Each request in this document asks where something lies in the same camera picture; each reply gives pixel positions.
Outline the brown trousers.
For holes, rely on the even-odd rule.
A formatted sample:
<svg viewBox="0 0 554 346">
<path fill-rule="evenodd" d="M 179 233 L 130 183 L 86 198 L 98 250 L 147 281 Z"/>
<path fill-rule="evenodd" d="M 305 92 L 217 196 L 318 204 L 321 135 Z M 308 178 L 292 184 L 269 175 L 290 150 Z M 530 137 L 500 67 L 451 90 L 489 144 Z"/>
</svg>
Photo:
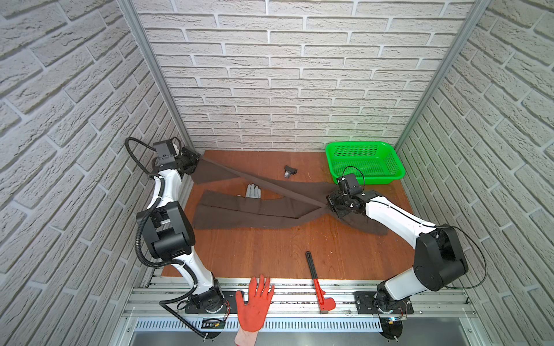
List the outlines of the brown trousers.
<svg viewBox="0 0 554 346">
<path fill-rule="evenodd" d="M 385 236 L 388 229 L 364 215 L 350 213 L 342 218 L 327 203 L 327 196 L 338 190 L 332 183 L 296 183 L 272 180 L 224 166 L 210 159 L 200 159 L 192 180 L 197 185 L 242 178 L 261 188 L 277 193 L 279 199 L 241 198 L 207 190 L 202 195 L 193 217 L 198 230 L 209 229 L 289 229 L 333 216 L 347 226 L 368 234 Z"/>
</svg>

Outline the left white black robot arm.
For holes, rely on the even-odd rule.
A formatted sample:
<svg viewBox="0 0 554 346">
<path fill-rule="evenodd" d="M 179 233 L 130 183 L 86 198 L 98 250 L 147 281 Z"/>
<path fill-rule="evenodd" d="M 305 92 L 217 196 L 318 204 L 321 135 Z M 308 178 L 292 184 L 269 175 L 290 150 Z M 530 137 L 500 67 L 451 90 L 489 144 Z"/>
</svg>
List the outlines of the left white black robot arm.
<svg viewBox="0 0 554 346">
<path fill-rule="evenodd" d="M 215 314 L 225 306 L 224 295 L 196 253 L 193 227 L 178 201 L 183 178 L 194 172 L 200 156 L 185 147 L 178 150 L 170 140 L 152 147 L 157 153 L 149 173 L 154 192 L 147 209 L 136 217 L 137 257 L 150 268 L 172 266 L 190 285 L 190 304 Z"/>
</svg>

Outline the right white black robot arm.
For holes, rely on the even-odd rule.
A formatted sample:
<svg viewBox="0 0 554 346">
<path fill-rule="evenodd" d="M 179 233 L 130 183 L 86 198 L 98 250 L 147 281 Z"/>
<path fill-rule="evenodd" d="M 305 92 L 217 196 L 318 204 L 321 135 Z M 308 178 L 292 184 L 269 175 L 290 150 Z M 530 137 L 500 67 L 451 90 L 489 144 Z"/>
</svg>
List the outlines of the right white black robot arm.
<svg viewBox="0 0 554 346">
<path fill-rule="evenodd" d="M 327 196 L 327 201 L 339 217 L 362 214 L 395 232 L 415 250 L 411 269 L 378 285 L 375 306 L 382 313 L 390 314 L 395 304 L 412 295 L 439 291 L 467 273 L 467 260 L 454 227 L 420 219 L 376 193 L 337 191 Z"/>
</svg>

